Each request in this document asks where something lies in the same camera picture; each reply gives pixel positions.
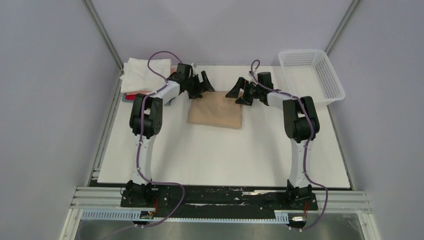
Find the beige t shirt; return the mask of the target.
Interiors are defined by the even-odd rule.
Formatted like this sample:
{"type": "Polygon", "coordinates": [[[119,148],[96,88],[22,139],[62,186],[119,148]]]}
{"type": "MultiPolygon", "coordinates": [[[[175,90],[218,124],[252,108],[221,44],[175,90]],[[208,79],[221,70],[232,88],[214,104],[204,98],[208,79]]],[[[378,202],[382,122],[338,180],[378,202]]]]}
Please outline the beige t shirt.
{"type": "Polygon", "coordinates": [[[227,98],[224,91],[204,92],[202,98],[191,101],[187,123],[239,130],[243,107],[235,103],[235,99],[227,98]]]}

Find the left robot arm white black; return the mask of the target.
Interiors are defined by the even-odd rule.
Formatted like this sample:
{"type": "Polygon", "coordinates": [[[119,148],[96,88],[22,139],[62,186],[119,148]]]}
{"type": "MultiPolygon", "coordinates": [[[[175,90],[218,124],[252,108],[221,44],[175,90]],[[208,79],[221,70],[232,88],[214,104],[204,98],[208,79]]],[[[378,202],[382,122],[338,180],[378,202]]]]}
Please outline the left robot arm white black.
{"type": "Polygon", "coordinates": [[[214,91],[206,71],[196,73],[193,65],[179,63],[159,89],[136,95],[129,119],[136,138],[135,167],[122,192],[122,207],[145,208],[153,201],[156,184],[151,173],[153,149],[162,129],[164,105],[182,93],[187,93],[192,100],[200,99],[204,92],[214,91]]]}

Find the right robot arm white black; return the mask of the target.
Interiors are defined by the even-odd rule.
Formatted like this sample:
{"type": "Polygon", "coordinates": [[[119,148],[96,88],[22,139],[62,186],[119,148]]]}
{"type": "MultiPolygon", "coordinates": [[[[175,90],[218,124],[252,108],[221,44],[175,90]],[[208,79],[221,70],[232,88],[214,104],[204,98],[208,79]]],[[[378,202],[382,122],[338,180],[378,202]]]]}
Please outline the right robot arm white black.
{"type": "Polygon", "coordinates": [[[239,77],[225,95],[236,104],[251,106],[259,100],[283,112],[283,127],[291,144],[291,169],[285,191],[286,204],[298,209],[312,196],[312,182],[307,174],[313,140],[320,131],[316,106],[311,96],[298,97],[275,89],[270,72],[251,75],[252,80],[239,77]]]}

